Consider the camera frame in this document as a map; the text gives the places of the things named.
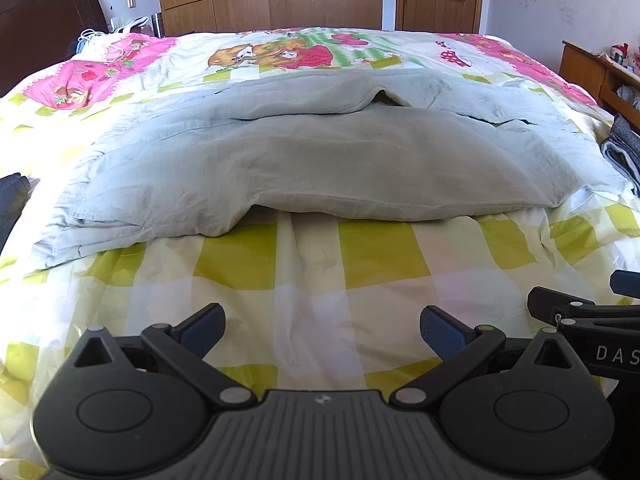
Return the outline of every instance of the folded gray blanket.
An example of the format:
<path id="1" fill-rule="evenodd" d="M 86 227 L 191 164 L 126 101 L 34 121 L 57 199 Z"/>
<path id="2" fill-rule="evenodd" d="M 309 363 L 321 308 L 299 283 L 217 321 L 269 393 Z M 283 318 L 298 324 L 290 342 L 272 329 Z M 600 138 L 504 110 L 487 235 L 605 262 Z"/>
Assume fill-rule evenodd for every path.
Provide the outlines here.
<path id="1" fill-rule="evenodd" d="M 593 180 L 540 136 L 543 126 L 514 120 L 551 120 L 546 97 L 406 72 L 270 77 L 137 110 L 135 125 L 81 157 L 34 261 L 219 236 L 254 205 L 423 221 L 555 207 Z M 374 103 L 380 92 L 401 106 Z"/>
<path id="2" fill-rule="evenodd" d="M 640 196 L 640 137 L 622 115 L 616 115 L 611 135 L 600 149 L 602 156 L 634 183 L 634 194 Z"/>

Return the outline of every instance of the pink floral pattern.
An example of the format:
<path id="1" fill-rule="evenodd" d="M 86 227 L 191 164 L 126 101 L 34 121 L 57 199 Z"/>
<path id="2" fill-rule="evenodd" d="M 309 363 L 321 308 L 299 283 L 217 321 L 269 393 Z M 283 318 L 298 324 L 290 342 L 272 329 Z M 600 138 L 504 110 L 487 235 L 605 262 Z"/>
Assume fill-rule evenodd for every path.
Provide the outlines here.
<path id="1" fill-rule="evenodd" d="M 522 75 L 532 78 L 534 81 L 549 86 L 566 97 L 578 102 L 595 105 L 596 101 L 577 88 L 566 83 L 558 75 L 551 72 L 542 63 L 539 63 L 517 50 L 511 50 L 496 40 L 491 40 L 479 34 L 440 34 L 450 40 L 462 41 L 471 44 L 481 50 L 487 56 L 495 57 L 508 62 Z"/>
<path id="2" fill-rule="evenodd" d="M 113 95 L 116 83 L 142 72 L 174 46 L 176 38 L 150 38 L 128 34 L 113 43 L 106 62 L 70 60 L 61 63 L 55 75 L 39 79 L 24 94 L 56 109 L 89 106 Z"/>
<path id="3" fill-rule="evenodd" d="M 332 40 L 337 40 L 338 44 L 349 46 L 367 46 L 369 41 L 356 38 L 353 34 L 333 34 Z"/>

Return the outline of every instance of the wall stain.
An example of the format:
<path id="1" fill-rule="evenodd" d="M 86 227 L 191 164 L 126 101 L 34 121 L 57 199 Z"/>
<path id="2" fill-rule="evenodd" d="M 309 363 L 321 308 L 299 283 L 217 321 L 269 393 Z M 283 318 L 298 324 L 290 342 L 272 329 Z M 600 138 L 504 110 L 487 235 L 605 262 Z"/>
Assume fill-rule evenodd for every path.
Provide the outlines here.
<path id="1" fill-rule="evenodd" d="M 537 0 L 518 0 L 518 6 L 527 9 L 530 4 L 535 3 Z"/>
<path id="2" fill-rule="evenodd" d="M 578 11 L 573 7 L 567 5 L 560 7 L 560 18 L 570 27 L 573 27 L 577 15 Z"/>

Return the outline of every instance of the screw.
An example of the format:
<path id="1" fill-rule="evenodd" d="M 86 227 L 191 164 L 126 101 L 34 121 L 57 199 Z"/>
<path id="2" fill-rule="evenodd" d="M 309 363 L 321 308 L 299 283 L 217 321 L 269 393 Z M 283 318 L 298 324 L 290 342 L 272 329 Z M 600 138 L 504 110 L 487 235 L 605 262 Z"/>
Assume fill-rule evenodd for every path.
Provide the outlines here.
<path id="1" fill-rule="evenodd" d="M 420 404 L 427 400 L 427 394 L 420 388 L 402 388 L 396 392 L 396 399 L 403 404 Z"/>
<path id="2" fill-rule="evenodd" d="M 241 386 L 232 386 L 220 392 L 220 400 L 227 404 L 242 404 L 251 399 L 251 390 Z"/>
<path id="3" fill-rule="evenodd" d="M 334 398 L 333 397 L 329 397 L 327 394 L 318 395 L 318 396 L 316 396 L 314 398 L 314 401 L 317 402 L 318 404 L 320 404 L 321 406 L 324 406 L 325 404 L 328 404 L 332 400 L 334 400 Z"/>

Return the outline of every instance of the bed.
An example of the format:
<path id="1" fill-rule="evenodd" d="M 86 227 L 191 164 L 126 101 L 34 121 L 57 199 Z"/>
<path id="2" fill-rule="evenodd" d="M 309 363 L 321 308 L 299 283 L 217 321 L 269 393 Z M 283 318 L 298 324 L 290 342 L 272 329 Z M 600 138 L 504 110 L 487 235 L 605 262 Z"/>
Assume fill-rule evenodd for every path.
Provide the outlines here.
<path id="1" fill-rule="evenodd" d="M 477 92 L 526 92 L 554 111 L 538 122 L 590 153 L 611 124 L 582 89 L 498 38 L 331 28 L 94 38 L 0 100 L 0 172 L 39 179 L 0 257 L 2 478 L 43 472 L 30 416 L 88 326 L 132 335 L 219 302 L 226 333 L 206 361 L 259 396 L 269 388 L 387 396 L 439 362 L 418 330 L 426 304 L 527 337 L 539 328 L 526 313 L 534 286 L 632 302 L 610 291 L 609 276 L 640 270 L 640 204 L 606 166 L 599 184 L 556 208 L 390 222 L 254 207 L 219 237 L 159 237 L 33 270 L 52 209 L 105 135 L 196 95 L 329 69 L 425 71 Z M 595 159 L 569 162 L 600 168 Z"/>

